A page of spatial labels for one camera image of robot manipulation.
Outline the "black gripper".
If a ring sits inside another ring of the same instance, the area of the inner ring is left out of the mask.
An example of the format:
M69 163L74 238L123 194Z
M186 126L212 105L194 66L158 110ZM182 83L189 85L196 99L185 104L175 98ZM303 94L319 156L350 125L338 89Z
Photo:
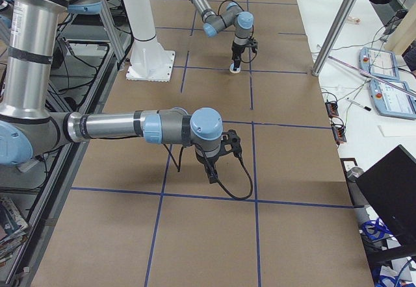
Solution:
M231 46L231 59L233 60L233 63L236 67L240 67L240 60L242 60L241 56L246 48L251 49L252 53L256 55L258 51L258 41L251 36L247 39L247 42L245 44L237 44L236 42L233 42Z
M230 129L213 141L197 138L194 142L195 154L198 162L203 164L210 184L219 183L215 163L221 156L233 153L242 162L241 138L237 132Z

